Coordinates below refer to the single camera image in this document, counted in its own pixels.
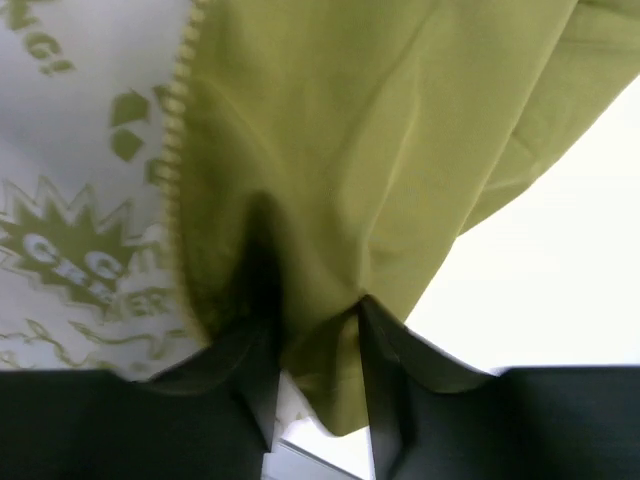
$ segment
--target green bag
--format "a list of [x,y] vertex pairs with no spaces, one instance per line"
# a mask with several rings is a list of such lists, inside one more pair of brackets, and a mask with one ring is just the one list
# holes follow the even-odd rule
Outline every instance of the green bag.
[[363,427],[340,314],[406,319],[639,72],[637,0],[196,1],[164,157],[186,316],[209,343],[281,302],[282,367],[332,433]]

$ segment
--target olive green fabric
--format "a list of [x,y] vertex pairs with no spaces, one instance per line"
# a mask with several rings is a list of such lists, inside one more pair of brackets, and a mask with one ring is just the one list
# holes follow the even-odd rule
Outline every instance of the olive green fabric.
[[[367,420],[357,325],[339,314],[371,293],[408,316],[456,237],[638,74],[640,2],[213,0],[191,68],[194,309],[215,341],[251,308],[243,288],[277,282],[283,367],[342,435]],[[252,268],[251,245],[278,269]]]

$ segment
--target starburst graphic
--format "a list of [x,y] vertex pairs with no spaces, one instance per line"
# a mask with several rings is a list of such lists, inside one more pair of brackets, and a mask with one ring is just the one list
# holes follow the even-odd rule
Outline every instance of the starburst graphic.
[[136,250],[127,228],[131,204],[99,219],[90,186],[70,203],[44,177],[34,198],[10,182],[4,189],[0,251],[7,257],[0,268],[27,276],[36,290],[55,291],[66,303],[103,316]]

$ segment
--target white background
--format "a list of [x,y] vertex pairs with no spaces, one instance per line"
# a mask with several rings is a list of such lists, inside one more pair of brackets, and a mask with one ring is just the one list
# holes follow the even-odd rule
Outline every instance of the white background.
[[[528,192],[461,237],[408,325],[488,371],[640,364],[640,78]],[[292,443],[363,479],[368,438]]]

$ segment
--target zipper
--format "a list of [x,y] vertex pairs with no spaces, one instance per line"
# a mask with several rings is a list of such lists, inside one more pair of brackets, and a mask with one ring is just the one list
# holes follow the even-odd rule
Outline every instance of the zipper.
[[158,176],[163,180],[161,188],[165,197],[168,256],[175,283],[175,298],[187,332],[203,347],[207,347],[210,340],[193,309],[185,273],[184,244],[180,224],[180,167],[183,162],[184,112],[187,109],[191,65],[196,57],[206,10],[213,1],[192,0],[189,19],[178,48],[169,94],[165,101],[165,133],[161,157],[163,166],[158,172]]

